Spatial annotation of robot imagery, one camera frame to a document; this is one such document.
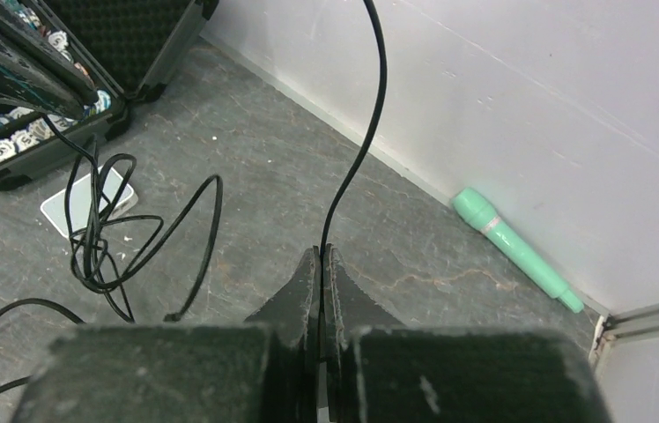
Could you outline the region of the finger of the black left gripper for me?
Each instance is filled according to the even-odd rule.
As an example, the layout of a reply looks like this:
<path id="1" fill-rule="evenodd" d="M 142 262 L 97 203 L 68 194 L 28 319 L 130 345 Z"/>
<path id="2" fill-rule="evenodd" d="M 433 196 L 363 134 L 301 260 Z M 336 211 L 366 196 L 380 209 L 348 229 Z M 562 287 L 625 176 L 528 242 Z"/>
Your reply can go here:
<path id="1" fill-rule="evenodd" d="M 0 104 L 79 119 L 97 99 L 92 80 L 0 1 Z"/>

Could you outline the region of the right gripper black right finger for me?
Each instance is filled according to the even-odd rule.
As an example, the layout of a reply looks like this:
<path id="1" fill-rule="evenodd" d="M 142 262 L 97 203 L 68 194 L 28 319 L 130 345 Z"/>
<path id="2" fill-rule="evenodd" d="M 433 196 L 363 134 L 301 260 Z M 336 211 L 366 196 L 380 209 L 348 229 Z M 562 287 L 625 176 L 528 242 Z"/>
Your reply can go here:
<path id="1" fill-rule="evenodd" d="M 322 255 L 333 422 L 608 422 L 578 346 L 555 330 L 407 327 Z"/>

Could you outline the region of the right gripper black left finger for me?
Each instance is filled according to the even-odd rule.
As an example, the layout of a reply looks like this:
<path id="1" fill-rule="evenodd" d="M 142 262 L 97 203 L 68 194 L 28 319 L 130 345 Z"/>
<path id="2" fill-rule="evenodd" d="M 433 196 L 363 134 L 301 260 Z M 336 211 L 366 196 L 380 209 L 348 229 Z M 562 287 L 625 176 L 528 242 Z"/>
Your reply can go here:
<path id="1" fill-rule="evenodd" d="M 16 422 L 314 422 L 319 251 L 243 323 L 80 325 L 57 338 Z"/>

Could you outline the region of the white network switch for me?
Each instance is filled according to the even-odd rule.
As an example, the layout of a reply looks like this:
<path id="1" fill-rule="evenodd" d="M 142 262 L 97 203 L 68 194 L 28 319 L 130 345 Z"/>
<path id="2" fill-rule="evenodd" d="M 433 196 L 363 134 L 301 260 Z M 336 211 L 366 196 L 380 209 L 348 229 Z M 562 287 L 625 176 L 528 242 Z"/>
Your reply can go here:
<path id="1" fill-rule="evenodd" d="M 113 199 L 121 186 L 122 175 L 115 168 L 112 168 L 103 187 L 103 196 L 99 200 L 100 212 L 107 206 L 108 201 Z M 65 193 L 66 189 L 62 189 L 44 200 L 40 205 L 40 211 L 62 238 L 68 240 L 71 232 L 84 229 L 87 226 L 89 207 L 92 202 L 91 176 L 86 174 L 73 183 L 69 201 L 70 224 L 67 223 L 65 217 Z M 127 183 L 123 187 L 122 195 L 110 218 L 120 218 L 137 203 L 137 200 L 136 191 Z"/>

